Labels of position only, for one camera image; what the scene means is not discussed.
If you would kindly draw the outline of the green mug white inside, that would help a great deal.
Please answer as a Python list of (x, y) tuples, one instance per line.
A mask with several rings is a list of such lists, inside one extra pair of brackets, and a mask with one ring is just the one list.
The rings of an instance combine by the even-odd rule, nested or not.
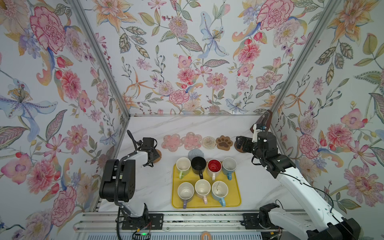
[(180, 158), (176, 162), (176, 168), (179, 173), (179, 179), (183, 179), (191, 169), (191, 161), (188, 158)]

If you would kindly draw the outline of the blue mug row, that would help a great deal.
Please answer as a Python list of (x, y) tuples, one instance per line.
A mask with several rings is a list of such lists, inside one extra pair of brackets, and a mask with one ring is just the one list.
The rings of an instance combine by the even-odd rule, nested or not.
[(222, 162), (223, 174), (227, 176), (228, 180), (233, 179), (233, 173), (237, 169), (237, 161), (233, 158), (225, 158)]

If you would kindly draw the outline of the purple handle mug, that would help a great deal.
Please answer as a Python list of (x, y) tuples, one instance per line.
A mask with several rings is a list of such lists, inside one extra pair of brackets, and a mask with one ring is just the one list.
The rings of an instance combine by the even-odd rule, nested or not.
[(195, 188), (191, 183), (183, 182), (179, 185), (177, 193), (183, 202), (183, 209), (186, 209), (195, 194)]

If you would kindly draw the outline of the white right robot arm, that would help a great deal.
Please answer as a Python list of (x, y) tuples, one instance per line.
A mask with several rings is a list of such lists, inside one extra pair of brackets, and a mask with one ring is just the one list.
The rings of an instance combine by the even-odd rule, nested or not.
[(274, 179), (284, 185), (303, 207), (310, 222), (283, 210), (278, 204), (259, 209), (256, 223), (262, 228), (280, 227), (301, 240), (357, 240), (361, 226), (334, 209), (330, 196), (323, 199), (320, 189), (312, 187), (293, 161), (279, 154), (277, 139), (270, 132), (258, 132), (255, 139), (236, 138), (236, 148), (253, 155)]

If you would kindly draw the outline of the brown paw print coaster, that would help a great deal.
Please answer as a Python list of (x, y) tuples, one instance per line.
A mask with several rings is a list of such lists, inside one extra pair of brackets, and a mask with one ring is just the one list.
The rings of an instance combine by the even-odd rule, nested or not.
[(220, 136), (216, 139), (217, 148), (223, 151), (229, 151), (233, 146), (233, 141), (228, 136)]

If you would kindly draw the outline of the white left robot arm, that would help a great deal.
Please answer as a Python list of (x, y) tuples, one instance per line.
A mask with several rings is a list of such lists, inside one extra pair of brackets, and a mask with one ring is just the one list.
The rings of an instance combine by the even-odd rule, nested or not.
[(107, 160), (99, 188), (101, 199), (114, 203), (122, 213), (131, 218), (145, 215), (145, 203), (134, 200), (136, 190), (136, 168), (153, 167), (154, 161), (160, 157), (156, 147), (157, 140), (143, 138), (135, 142), (133, 152), (121, 159)]

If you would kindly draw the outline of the blue handle mug front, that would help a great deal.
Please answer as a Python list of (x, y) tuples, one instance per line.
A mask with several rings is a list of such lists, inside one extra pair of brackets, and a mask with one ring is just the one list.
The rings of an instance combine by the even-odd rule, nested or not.
[(226, 207), (226, 200), (229, 193), (229, 188), (226, 183), (222, 181), (216, 181), (212, 184), (212, 197), (218, 201), (222, 207)]

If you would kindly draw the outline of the multicolour woven round coaster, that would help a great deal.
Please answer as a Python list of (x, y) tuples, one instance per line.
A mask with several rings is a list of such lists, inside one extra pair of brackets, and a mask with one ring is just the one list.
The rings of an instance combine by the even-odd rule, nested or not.
[(212, 150), (216, 147), (216, 139), (213, 137), (204, 137), (202, 139), (202, 146), (207, 150)]

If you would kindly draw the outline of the round rattan woven coaster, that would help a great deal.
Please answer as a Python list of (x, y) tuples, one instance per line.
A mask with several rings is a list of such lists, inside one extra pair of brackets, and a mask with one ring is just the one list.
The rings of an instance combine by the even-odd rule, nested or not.
[(162, 153), (161, 153), (161, 151), (158, 150), (158, 149), (156, 149), (156, 151), (157, 151), (157, 153), (155, 154), (155, 157), (156, 157), (156, 158), (154, 159), (153, 164), (159, 162), (159, 161), (161, 160), (161, 158), (162, 158)]

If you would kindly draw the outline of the pink flower coaster front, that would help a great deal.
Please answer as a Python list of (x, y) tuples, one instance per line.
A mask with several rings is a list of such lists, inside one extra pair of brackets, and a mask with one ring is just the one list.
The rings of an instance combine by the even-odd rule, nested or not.
[(181, 137), (179, 134), (166, 135), (164, 136), (164, 141), (162, 143), (162, 148), (167, 149), (170, 152), (176, 152), (179, 147), (183, 145)]

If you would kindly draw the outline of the pink flower coaster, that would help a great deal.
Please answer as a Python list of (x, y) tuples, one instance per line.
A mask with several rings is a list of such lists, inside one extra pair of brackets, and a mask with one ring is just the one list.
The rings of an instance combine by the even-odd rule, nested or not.
[(176, 152), (179, 147), (183, 145), (181, 137), (179, 134), (166, 135), (164, 136), (164, 141), (162, 143), (162, 148), (167, 149), (170, 152)]
[(181, 138), (181, 141), (186, 150), (199, 149), (202, 147), (202, 139), (201, 135), (196, 135), (193, 132), (187, 133), (185, 137)]

